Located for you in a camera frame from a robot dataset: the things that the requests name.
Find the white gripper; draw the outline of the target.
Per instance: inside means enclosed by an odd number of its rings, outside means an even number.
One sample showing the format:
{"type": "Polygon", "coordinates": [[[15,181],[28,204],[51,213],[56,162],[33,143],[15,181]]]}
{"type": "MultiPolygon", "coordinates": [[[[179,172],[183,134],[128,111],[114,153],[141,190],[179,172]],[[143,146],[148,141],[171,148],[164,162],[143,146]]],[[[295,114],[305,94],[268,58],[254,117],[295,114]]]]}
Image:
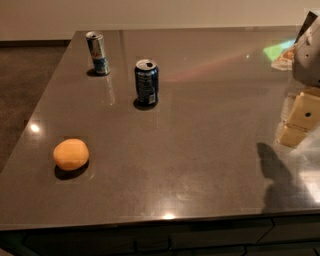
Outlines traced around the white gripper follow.
{"type": "Polygon", "coordinates": [[[293,77],[315,86],[289,93],[284,100],[277,142],[296,148],[320,123],[320,20],[316,19],[295,46],[293,77]]]}

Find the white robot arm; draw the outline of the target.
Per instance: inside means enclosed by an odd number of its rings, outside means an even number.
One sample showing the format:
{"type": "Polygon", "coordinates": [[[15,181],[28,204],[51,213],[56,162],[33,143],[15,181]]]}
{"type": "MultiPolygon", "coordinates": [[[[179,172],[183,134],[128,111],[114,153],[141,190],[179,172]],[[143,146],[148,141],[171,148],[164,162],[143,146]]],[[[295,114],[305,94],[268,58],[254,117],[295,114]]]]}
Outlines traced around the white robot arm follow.
{"type": "Polygon", "coordinates": [[[309,11],[293,47],[293,84],[284,100],[276,141],[296,148],[320,122],[320,13],[309,11]]]}

